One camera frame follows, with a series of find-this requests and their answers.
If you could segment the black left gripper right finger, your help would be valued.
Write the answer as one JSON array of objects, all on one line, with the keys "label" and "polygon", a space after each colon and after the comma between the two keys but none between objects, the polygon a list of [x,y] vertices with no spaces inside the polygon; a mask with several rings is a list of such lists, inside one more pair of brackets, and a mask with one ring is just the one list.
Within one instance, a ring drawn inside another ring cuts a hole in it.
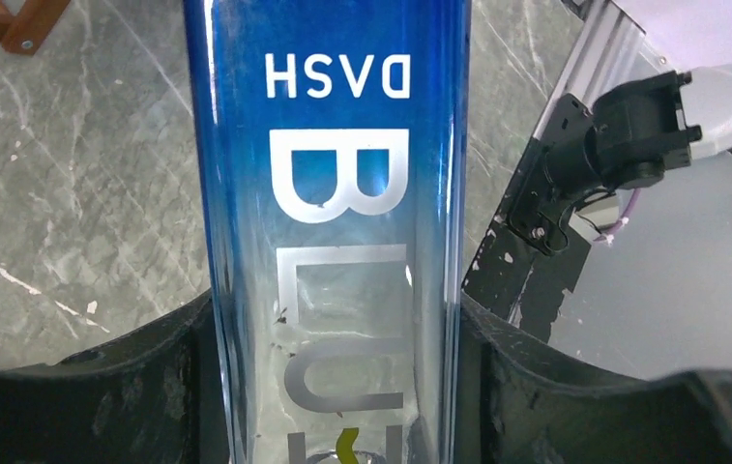
[{"label": "black left gripper right finger", "polygon": [[732,370],[644,381],[462,301],[458,463],[732,463]]}]

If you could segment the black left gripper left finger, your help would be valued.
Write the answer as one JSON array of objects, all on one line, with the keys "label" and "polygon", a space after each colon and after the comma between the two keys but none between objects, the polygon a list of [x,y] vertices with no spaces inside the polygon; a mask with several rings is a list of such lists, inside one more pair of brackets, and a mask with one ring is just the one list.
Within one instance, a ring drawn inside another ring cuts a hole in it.
[{"label": "black left gripper left finger", "polygon": [[212,301],[57,364],[0,371],[0,463],[226,463]]}]

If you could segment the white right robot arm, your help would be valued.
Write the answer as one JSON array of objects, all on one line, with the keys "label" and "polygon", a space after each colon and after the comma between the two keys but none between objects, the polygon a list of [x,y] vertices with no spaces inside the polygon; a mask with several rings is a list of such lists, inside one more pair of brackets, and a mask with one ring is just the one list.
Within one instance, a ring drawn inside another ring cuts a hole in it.
[{"label": "white right robot arm", "polygon": [[504,218],[552,256],[570,216],[597,193],[646,189],[672,169],[732,154],[732,64],[622,83],[585,105],[565,94],[525,152]]}]

